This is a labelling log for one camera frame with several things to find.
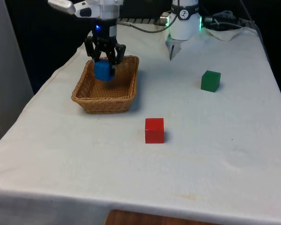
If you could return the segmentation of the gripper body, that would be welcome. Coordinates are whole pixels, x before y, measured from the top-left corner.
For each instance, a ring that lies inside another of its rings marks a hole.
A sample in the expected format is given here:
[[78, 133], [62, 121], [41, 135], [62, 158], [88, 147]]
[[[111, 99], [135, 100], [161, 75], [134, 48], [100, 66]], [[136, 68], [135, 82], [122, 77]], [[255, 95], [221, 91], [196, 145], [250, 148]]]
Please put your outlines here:
[[117, 43], [117, 19], [93, 19], [91, 26], [94, 44], [115, 45]]

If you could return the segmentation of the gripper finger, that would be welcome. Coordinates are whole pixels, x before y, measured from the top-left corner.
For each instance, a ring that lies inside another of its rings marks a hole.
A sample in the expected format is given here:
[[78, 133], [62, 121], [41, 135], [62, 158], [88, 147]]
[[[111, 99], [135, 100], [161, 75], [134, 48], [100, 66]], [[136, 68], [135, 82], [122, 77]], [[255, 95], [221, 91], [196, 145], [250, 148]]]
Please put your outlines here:
[[100, 60], [101, 50], [99, 48], [99, 45], [94, 43], [93, 37], [88, 36], [84, 40], [84, 45], [85, 45], [87, 55], [89, 57], [91, 57], [94, 60], [94, 62], [98, 62]]
[[116, 43], [114, 46], [112, 45], [107, 48], [106, 56], [109, 62], [110, 75], [115, 74], [115, 67], [123, 60], [125, 51], [126, 46], [119, 43]]

